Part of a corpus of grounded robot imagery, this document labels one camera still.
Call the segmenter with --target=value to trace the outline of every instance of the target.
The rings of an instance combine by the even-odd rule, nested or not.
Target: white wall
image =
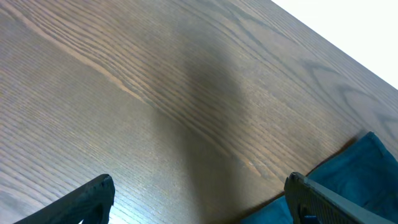
[[[398,0],[273,0],[398,89]]]

